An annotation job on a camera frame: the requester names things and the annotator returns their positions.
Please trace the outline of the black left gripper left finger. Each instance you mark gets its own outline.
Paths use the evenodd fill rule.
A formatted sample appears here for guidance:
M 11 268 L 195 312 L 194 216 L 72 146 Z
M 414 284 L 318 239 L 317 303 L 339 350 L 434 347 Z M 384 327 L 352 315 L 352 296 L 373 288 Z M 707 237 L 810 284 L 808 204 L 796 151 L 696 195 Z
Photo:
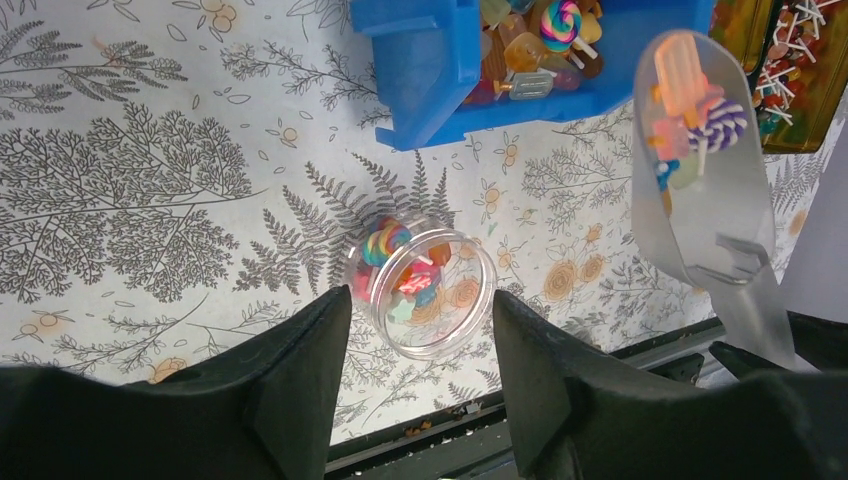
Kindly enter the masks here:
M 347 287 L 163 381 L 1 371 L 5 479 L 320 479 L 351 323 Z

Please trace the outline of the translucent plastic scoop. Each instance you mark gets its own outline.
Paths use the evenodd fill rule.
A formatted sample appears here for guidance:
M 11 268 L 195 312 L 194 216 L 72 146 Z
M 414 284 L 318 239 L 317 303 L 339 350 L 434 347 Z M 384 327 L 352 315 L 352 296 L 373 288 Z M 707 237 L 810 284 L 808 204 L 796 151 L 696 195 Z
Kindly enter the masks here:
M 661 272 L 705 290 L 727 342 L 796 364 L 771 265 L 775 215 L 747 79 L 707 36 L 671 30 L 634 80 L 632 230 Z

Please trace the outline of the clear glass jar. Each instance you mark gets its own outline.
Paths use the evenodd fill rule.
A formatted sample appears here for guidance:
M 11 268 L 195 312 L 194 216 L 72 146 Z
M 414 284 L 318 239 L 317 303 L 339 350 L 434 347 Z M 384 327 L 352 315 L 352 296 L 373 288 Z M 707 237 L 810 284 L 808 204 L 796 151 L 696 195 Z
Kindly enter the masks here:
M 432 361 L 455 353 L 490 316 L 491 256 L 472 237 L 423 212 L 384 215 L 346 255 L 354 310 L 396 353 Z

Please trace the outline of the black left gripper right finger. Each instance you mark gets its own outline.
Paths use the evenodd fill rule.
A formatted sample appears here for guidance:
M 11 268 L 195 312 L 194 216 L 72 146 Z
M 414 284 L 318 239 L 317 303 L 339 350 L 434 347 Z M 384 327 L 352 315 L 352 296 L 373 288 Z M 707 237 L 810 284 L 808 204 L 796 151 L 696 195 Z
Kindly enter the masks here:
M 518 472 L 529 479 L 843 479 L 847 327 L 791 313 L 794 373 L 724 342 L 737 377 L 701 389 L 637 369 L 566 333 L 514 295 L 493 300 Z

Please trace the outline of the blue plastic bin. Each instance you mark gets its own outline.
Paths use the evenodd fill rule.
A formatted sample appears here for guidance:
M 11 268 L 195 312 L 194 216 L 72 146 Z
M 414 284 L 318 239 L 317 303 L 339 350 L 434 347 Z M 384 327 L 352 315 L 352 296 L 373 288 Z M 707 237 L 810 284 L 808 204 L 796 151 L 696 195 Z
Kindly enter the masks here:
M 407 151 L 529 121 L 568 122 L 610 112 L 632 95 L 639 56 L 674 29 L 705 33 L 711 1 L 604 1 L 598 43 L 604 66 L 573 92 L 544 99 L 467 105 L 478 84 L 482 44 L 476 1 L 353 1 L 353 29 L 372 41 L 379 101 L 392 126 L 378 142 Z

